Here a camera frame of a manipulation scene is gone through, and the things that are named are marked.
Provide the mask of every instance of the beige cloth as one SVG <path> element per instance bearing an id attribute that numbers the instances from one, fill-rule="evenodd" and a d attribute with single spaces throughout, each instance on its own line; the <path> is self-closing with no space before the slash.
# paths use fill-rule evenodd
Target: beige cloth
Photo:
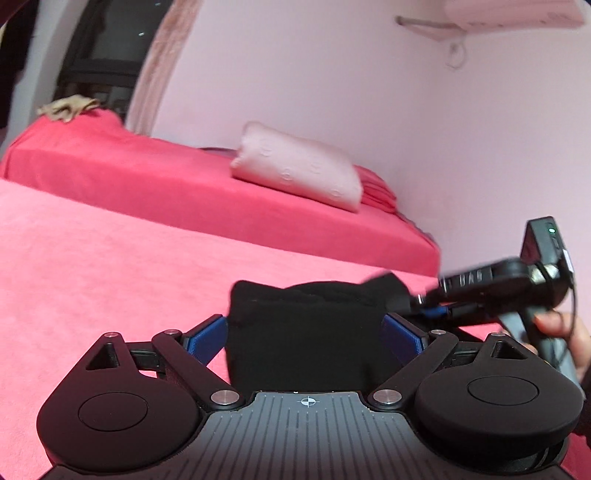
<path id="1" fill-rule="evenodd" d="M 72 95 L 68 98 L 60 98 L 48 105 L 43 105 L 37 110 L 37 115 L 46 115 L 49 120 L 61 120 L 64 123 L 68 123 L 81 113 L 98 107 L 100 107 L 100 101 L 96 98 Z"/>

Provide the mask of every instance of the bed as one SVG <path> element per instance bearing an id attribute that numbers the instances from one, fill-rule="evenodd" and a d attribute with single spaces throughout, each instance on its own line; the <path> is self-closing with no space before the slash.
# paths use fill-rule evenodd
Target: bed
<path id="1" fill-rule="evenodd" d="M 401 215 L 350 213 L 231 178 L 231 159 L 125 130 L 109 111 L 40 118 L 7 150 L 3 178 L 178 228 L 319 257 L 437 275 L 440 252 Z"/>
<path id="2" fill-rule="evenodd" d="M 240 279 L 284 287 L 358 282 L 381 269 L 172 228 L 0 181 L 0 475 L 50 466 L 43 401 L 104 332 L 144 341 L 226 313 Z M 414 290 L 434 280 L 399 273 Z M 209 367 L 228 379 L 223 352 Z"/>

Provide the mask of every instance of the curtain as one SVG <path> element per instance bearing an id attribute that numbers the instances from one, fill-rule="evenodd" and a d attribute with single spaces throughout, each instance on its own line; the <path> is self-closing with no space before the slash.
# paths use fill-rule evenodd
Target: curtain
<path id="1" fill-rule="evenodd" d="M 204 0 L 174 0 L 142 67 L 126 117 L 133 133 L 150 135 L 162 96 Z"/>

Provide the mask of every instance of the pink pillow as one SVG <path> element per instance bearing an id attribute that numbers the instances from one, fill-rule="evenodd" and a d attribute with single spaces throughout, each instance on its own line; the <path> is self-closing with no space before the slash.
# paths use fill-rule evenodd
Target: pink pillow
<path id="1" fill-rule="evenodd" d="M 363 187 L 353 163 L 343 151 L 321 142 L 248 122 L 230 168 L 234 178 L 359 211 Z"/>

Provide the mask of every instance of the blue gripper pad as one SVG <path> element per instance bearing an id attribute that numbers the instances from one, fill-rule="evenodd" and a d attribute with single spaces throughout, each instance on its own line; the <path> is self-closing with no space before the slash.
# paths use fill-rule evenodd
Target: blue gripper pad
<path id="1" fill-rule="evenodd" d="M 424 350 L 423 339 L 390 315 L 382 322 L 381 338 L 403 366 Z"/>
<path id="2" fill-rule="evenodd" d="M 187 352 L 203 365 L 213 360 L 228 341 L 228 321 L 220 317 L 187 339 Z"/>

